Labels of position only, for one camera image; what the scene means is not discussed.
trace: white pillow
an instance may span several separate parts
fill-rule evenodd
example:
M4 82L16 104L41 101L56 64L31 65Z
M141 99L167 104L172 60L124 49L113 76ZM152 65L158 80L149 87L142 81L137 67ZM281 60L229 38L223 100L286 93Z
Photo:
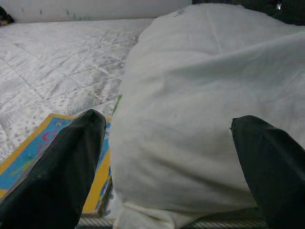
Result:
M180 228L256 206L229 127L256 115L304 145L301 30L240 6L204 4L157 18L141 34L112 119L122 202L114 228Z

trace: white wall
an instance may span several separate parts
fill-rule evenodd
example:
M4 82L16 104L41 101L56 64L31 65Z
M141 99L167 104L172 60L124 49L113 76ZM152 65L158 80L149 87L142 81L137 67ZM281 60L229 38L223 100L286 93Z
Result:
M153 18L192 0L0 0L18 22Z

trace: bedsheet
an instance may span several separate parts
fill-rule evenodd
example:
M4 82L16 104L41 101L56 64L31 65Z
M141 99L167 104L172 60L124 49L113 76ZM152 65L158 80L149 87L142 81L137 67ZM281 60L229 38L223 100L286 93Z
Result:
M125 59L152 19L13 24L0 29L0 163L50 113L110 116Z

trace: colorful book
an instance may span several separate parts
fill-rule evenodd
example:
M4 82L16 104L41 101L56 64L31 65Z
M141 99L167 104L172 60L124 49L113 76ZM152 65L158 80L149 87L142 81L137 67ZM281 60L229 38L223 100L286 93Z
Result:
M50 114L42 124L0 165L0 198L16 183L23 171L42 154L55 136L75 117ZM100 215L111 186L109 128L107 119L105 138L102 144L95 178L82 210L84 216Z

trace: quilted mattress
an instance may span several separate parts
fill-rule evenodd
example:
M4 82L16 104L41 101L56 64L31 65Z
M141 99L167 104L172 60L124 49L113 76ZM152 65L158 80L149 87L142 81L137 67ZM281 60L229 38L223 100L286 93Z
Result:
M0 163L50 113L110 116L126 57L152 19L0 29Z

